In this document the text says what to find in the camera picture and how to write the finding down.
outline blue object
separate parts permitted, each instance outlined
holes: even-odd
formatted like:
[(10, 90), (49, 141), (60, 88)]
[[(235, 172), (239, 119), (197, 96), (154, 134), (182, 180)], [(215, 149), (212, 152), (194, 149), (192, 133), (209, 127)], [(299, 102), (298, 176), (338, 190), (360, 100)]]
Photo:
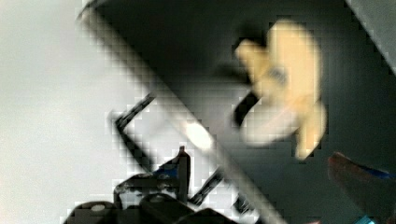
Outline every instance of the blue object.
[(165, 169), (163, 167), (160, 167), (160, 169), (154, 171), (153, 174), (156, 176), (165, 175), (177, 178), (177, 165), (172, 169)]
[(369, 217), (364, 216), (359, 221), (355, 222), (355, 224), (375, 224)]

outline banana peel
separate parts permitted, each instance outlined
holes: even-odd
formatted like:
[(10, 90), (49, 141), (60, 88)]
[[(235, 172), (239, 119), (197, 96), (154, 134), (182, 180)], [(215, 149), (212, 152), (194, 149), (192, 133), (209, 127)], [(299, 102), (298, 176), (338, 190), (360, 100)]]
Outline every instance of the banana peel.
[(248, 145), (268, 145), (297, 131), (295, 157), (304, 160), (326, 129), (326, 108), (319, 100), (320, 49), (302, 25), (290, 20), (277, 21), (267, 39), (267, 48), (245, 39), (235, 50), (261, 99), (244, 118), (242, 138)]

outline black surface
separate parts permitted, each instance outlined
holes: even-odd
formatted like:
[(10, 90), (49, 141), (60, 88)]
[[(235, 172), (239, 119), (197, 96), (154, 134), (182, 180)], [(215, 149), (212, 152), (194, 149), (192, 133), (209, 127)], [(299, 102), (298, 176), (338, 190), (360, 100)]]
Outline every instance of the black surface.
[[(343, 1), (112, 0), (97, 11), (289, 223), (353, 223), (363, 215), (329, 180), (327, 158), (334, 151), (396, 172), (396, 77)], [(322, 49), (328, 129), (305, 162), (293, 158), (294, 136), (247, 147), (233, 121), (234, 107), (249, 89), (234, 45), (243, 37), (265, 43), (266, 32), (281, 18), (301, 22)]]
[(194, 214), (186, 204), (161, 193), (146, 196), (139, 205), (142, 215), (158, 224), (175, 224), (181, 218)]

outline blurry object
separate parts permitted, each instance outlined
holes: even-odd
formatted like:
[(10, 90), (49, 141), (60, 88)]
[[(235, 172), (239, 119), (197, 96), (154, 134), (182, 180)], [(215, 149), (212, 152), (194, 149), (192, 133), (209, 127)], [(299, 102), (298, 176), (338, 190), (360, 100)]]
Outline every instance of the blurry object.
[[(131, 77), (141, 78), (151, 91), (157, 92), (161, 98), (158, 103), (169, 112), (169, 121), (180, 133), (185, 134), (184, 123), (190, 120), (201, 123), (211, 133), (216, 140), (213, 148), (201, 152), (211, 158), (212, 165), (224, 168), (227, 177), (269, 223), (283, 223), (279, 221), (283, 217), (289, 223), (315, 221), (308, 217), (321, 217), (324, 223), (350, 223), (361, 212), (323, 176), (327, 167), (319, 164), (329, 151), (308, 158), (307, 162), (294, 161), (290, 157), (290, 146), (294, 145), (291, 136), (286, 141), (259, 147), (260, 150), (246, 150), (252, 148), (236, 135), (230, 115), (247, 94), (247, 85), (219, 76), (219, 68), (224, 65), (242, 67), (231, 56), (233, 43), (241, 37), (263, 43), (262, 32), (270, 30), (276, 20), (287, 18), (301, 24), (320, 44), (325, 76), (320, 87), (322, 102), (332, 108), (328, 117), (329, 126), (333, 127), (329, 130), (332, 143), (323, 144), (323, 149), (334, 146), (350, 153), (366, 145), (359, 149), (359, 159), (373, 158), (374, 154), (382, 162), (394, 158), (395, 150), (391, 148), (396, 145), (396, 138), (389, 136), (395, 133), (391, 127), (395, 126), (396, 117), (390, 108), (396, 106), (396, 79), (381, 62), (380, 54), (345, 1), (170, 4), (104, 0), (103, 4), (84, 10), (81, 18), (95, 40), (103, 40), (115, 53), (113, 59), (118, 59)], [(240, 32), (243, 27), (256, 35)], [(280, 84), (290, 82), (288, 71), (282, 67), (270, 73)], [(158, 80), (155, 85), (152, 78)], [(361, 141), (368, 134), (373, 141)], [(312, 193), (285, 193), (303, 192), (307, 185)], [(264, 195), (277, 202), (275, 208)]]
[(242, 123), (248, 111), (251, 109), (251, 107), (257, 104), (259, 100), (260, 99), (257, 98), (257, 96), (253, 92), (250, 92), (236, 107), (233, 112), (233, 121), (239, 128), (242, 126)]
[(114, 203), (119, 209), (139, 205), (143, 197), (164, 193), (185, 203), (190, 184), (190, 156), (180, 147), (176, 157), (152, 173), (134, 175), (114, 189)]
[(268, 48), (243, 40), (235, 54), (245, 65), (253, 93), (260, 98), (244, 118), (248, 145), (263, 146), (298, 130), (296, 158), (304, 160), (326, 127), (320, 96), (320, 50), (305, 28), (280, 20), (268, 32)]
[(224, 172), (223, 170), (218, 168), (215, 173), (206, 180), (202, 188), (189, 199), (189, 203), (200, 206), (204, 202), (204, 199), (207, 197), (210, 191), (212, 191), (223, 179)]
[(238, 198), (236, 199), (236, 202), (233, 204), (233, 207), (240, 214), (245, 214), (247, 212), (253, 212), (253, 210), (254, 210), (254, 208), (250, 205), (248, 200), (241, 194), (238, 194)]
[(185, 132), (190, 141), (201, 150), (213, 148), (214, 139), (210, 133), (198, 122), (186, 122)]
[(339, 152), (329, 158), (329, 177), (375, 223), (396, 218), (396, 178), (357, 164)]
[(64, 224), (105, 224), (115, 222), (116, 206), (109, 202), (82, 203), (70, 214)]
[(155, 97), (152, 94), (149, 94), (129, 112), (124, 112), (122, 116), (119, 116), (114, 121), (122, 142), (134, 156), (134, 159), (140, 167), (142, 167), (146, 172), (152, 171), (152, 164), (154, 163), (153, 160), (134, 142), (131, 137), (128, 136), (124, 130), (129, 122), (131, 122), (131, 120), (134, 119), (134, 117), (146, 108), (146, 106), (148, 106), (154, 99)]

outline white floor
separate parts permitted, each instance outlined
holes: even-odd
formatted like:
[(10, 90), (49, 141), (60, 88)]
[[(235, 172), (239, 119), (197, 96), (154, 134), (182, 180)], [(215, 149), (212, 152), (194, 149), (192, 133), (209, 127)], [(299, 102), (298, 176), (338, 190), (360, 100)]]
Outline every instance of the white floor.
[[(63, 223), (79, 203), (112, 202), (117, 184), (142, 173), (108, 117), (148, 92), (77, 25), (85, 4), (0, 0), (0, 223)], [(157, 105), (148, 110), (129, 128), (159, 164), (185, 144), (196, 192), (214, 167)], [(201, 207), (232, 217), (235, 197), (220, 185)]]

